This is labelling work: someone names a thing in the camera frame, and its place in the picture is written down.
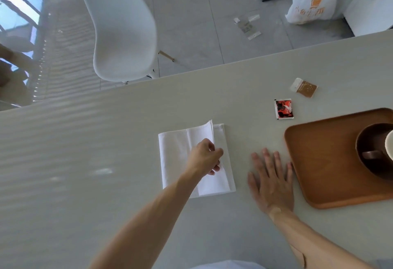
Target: white napkin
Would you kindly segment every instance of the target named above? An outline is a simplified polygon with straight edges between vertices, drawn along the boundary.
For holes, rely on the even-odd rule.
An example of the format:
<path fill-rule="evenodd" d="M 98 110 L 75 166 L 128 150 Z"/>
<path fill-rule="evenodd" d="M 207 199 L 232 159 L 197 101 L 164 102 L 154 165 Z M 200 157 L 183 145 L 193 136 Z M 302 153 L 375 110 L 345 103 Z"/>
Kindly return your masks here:
<path fill-rule="evenodd" d="M 216 148 L 223 148 L 224 155 L 220 158 L 220 171 L 216 172 L 214 176 L 203 177 L 190 198 L 236 191 L 224 125 L 213 125 L 211 120 L 202 126 L 163 132 L 158 135 L 163 188 L 178 179 L 185 169 L 191 148 L 204 138 L 208 138 Z"/>

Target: hand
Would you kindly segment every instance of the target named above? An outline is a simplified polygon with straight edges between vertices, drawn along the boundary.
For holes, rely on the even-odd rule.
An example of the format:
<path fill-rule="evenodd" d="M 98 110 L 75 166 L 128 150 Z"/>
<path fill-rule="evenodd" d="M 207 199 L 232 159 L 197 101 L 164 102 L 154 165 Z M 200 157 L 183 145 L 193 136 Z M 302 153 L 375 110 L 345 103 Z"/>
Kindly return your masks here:
<path fill-rule="evenodd" d="M 206 174 L 214 175 L 214 171 L 218 172 L 220 170 L 219 158 L 223 153 L 223 149 L 215 149 L 214 144 L 205 138 L 192 148 L 188 157 L 186 172 L 195 174 L 199 179 L 202 179 Z"/>
<path fill-rule="evenodd" d="M 254 174 L 251 172 L 248 173 L 248 186 L 254 200 L 259 209 L 268 214 L 273 207 L 293 211 L 292 164 L 290 162 L 287 163 L 287 174 L 285 176 L 282 170 L 280 155 L 277 151 L 273 154 L 274 163 L 268 149 L 264 148 L 262 154 L 265 159 L 266 168 L 257 153 L 254 152 L 251 154 L 254 167 L 258 171 L 261 181 L 258 186 Z"/>

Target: white cabinet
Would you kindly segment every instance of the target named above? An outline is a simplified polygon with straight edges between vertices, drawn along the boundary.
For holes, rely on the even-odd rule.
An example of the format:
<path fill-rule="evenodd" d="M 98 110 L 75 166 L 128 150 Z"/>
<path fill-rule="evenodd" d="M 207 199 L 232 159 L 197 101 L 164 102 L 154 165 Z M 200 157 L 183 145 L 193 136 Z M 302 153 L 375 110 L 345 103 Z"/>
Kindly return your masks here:
<path fill-rule="evenodd" d="M 393 26 L 393 0 L 352 0 L 344 16 L 355 36 L 387 30 Z"/>

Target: brown tray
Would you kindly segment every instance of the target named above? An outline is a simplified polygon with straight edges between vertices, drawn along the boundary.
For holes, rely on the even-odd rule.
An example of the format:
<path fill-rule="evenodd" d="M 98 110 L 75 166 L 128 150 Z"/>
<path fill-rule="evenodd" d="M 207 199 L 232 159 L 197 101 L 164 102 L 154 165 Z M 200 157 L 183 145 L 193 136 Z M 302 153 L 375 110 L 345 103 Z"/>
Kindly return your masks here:
<path fill-rule="evenodd" d="M 381 108 L 288 127 L 285 142 L 306 201 L 317 209 L 393 198 L 393 182 L 360 161 L 356 137 L 373 123 L 393 123 Z"/>

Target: white table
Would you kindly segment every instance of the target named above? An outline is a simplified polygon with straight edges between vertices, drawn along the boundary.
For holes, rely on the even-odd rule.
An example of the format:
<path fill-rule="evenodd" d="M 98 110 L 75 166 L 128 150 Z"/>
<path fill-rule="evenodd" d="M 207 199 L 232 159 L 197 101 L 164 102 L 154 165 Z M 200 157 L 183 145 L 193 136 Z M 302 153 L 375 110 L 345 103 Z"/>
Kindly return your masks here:
<path fill-rule="evenodd" d="M 237 191 L 190 200 L 156 268 L 296 268 L 251 199 L 249 154 L 268 146 L 287 160 L 290 125 L 393 108 L 392 45 L 393 31 L 381 32 L 0 113 L 2 268 L 86 266 L 160 192 L 158 133 L 210 119 L 226 124 Z M 314 98 L 289 91 L 296 77 L 319 85 Z M 294 120 L 275 119 L 275 98 L 292 98 Z M 392 201 L 316 210 L 297 182 L 295 193 L 296 213 L 318 232 L 364 260 L 392 256 Z"/>

